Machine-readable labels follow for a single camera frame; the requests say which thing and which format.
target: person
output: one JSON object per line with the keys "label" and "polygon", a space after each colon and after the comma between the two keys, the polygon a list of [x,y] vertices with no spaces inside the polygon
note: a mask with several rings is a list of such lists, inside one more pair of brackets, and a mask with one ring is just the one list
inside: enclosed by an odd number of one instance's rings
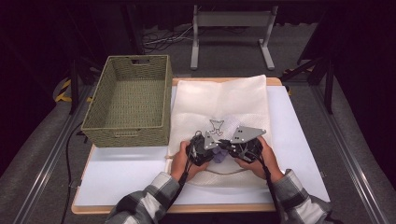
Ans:
{"label": "person", "polygon": [[[303,188],[296,174],[288,169],[283,174],[276,161],[274,151],[259,136],[262,143],[262,157],[271,173],[275,195],[281,205],[282,223],[341,223],[330,218],[330,205],[321,199],[309,195]],[[158,223],[166,215],[168,207],[179,189],[178,180],[182,177],[188,156],[186,146],[190,142],[180,143],[180,151],[175,155],[171,174],[161,172],[144,190],[133,192],[123,197],[112,209],[106,224],[118,223]],[[266,179],[262,165],[258,161],[246,163],[235,159],[240,167],[249,169],[259,178]],[[187,181],[206,169],[208,162],[201,166],[192,165]]]}

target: woven storage basket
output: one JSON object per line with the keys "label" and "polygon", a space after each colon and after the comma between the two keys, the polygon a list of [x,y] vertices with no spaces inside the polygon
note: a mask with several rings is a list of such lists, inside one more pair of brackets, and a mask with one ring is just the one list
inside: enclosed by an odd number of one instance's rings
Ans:
{"label": "woven storage basket", "polygon": [[81,130],[97,147],[166,146],[170,133],[169,56],[110,56]]}

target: white cloth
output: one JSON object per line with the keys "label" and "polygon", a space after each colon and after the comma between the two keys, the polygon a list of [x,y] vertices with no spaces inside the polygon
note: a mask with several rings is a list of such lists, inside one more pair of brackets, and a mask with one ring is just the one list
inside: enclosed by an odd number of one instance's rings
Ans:
{"label": "white cloth", "polygon": [[[168,156],[179,151],[180,141],[189,141],[197,131],[212,131],[215,140],[231,139],[238,125],[266,131],[271,146],[266,76],[238,78],[217,83],[179,81],[171,114]],[[170,172],[172,160],[165,167]],[[228,155],[222,163],[210,162],[206,171],[189,183],[209,187],[265,186],[265,181],[243,170]]]}

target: hand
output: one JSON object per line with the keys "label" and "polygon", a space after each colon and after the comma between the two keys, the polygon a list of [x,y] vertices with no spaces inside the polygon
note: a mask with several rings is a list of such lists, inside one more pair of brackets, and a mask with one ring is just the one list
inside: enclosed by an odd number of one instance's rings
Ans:
{"label": "hand", "polygon": [[[264,163],[267,166],[268,170],[271,173],[271,181],[275,183],[277,180],[281,179],[284,175],[279,169],[277,165],[276,156],[274,151],[268,146],[267,142],[264,140],[263,137],[257,137],[262,143],[262,157],[264,158]],[[254,161],[253,163],[249,164],[245,161],[242,161],[239,158],[235,159],[236,163],[244,169],[251,170],[254,175],[258,176],[259,178],[266,179],[264,170],[262,169],[262,164],[259,161]]]}
{"label": "hand", "polygon": [[[184,168],[186,166],[186,162],[189,159],[186,153],[186,147],[190,144],[188,141],[183,141],[180,143],[180,151],[175,154],[175,157],[172,161],[172,168],[171,168],[171,176],[175,180],[179,180],[184,173]],[[193,164],[189,170],[189,175],[186,181],[191,180],[198,172],[201,172],[206,169],[209,165],[209,162],[205,162],[201,166],[197,166]]]}

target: black cable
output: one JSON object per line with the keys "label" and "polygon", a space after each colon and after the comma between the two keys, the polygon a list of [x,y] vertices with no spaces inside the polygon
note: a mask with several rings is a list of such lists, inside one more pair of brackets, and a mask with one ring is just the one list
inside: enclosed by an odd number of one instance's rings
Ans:
{"label": "black cable", "polygon": [[[202,134],[201,131],[197,131],[195,133],[195,136],[197,134]],[[194,145],[195,144],[195,138],[192,138],[190,145]],[[186,165],[184,166],[184,172],[183,175],[181,175],[180,179],[178,180],[178,190],[174,196],[174,198],[172,199],[172,201],[169,203],[168,209],[172,206],[172,204],[175,202],[175,200],[177,199],[178,195],[180,194],[180,192],[183,190],[184,185],[186,184],[187,181],[187,177],[189,176],[189,170],[192,167],[192,162],[190,161],[190,155],[191,155],[192,149],[189,152],[189,155],[187,155],[187,161],[186,161]]]}
{"label": "black cable", "polygon": [[69,137],[67,138],[66,142],[66,164],[67,164],[67,177],[68,177],[68,186],[67,186],[67,197],[66,197],[66,203],[64,205],[64,214],[62,216],[61,224],[64,223],[64,218],[66,217],[66,212],[67,208],[69,206],[69,201],[70,201],[70,191],[71,191],[71,184],[72,184],[72,175],[70,171],[70,162],[69,162],[69,143],[70,139],[72,138],[73,133],[76,131],[76,129],[81,126],[82,122],[76,126],[76,128],[73,129],[73,131],[70,133]]}
{"label": "black cable", "polygon": [[259,158],[256,157],[256,159],[262,164],[262,169],[264,170],[264,173],[265,173],[265,178],[267,180],[268,189],[270,190],[271,197],[272,197],[272,199],[274,201],[275,210],[276,210],[276,212],[278,214],[279,220],[277,221],[277,223],[280,223],[283,216],[281,214],[281,210],[279,208],[279,203],[277,202],[277,198],[275,196],[274,184],[273,184],[273,182],[271,180],[271,173],[268,170],[268,167],[265,165],[264,158],[262,157],[262,154],[260,155]]}
{"label": "black cable", "polygon": [[[149,41],[143,43],[143,48],[148,49],[145,53],[151,53],[154,50],[165,50],[169,48],[171,45],[176,44],[185,40],[191,33],[191,28],[184,31],[174,31],[174,32],[166,32],[163,36],[158,37],[155,33],[148,33],[144,35],[144,37],[148,37]],[[150,35],[155,35],[156,39],[151,40]]]}

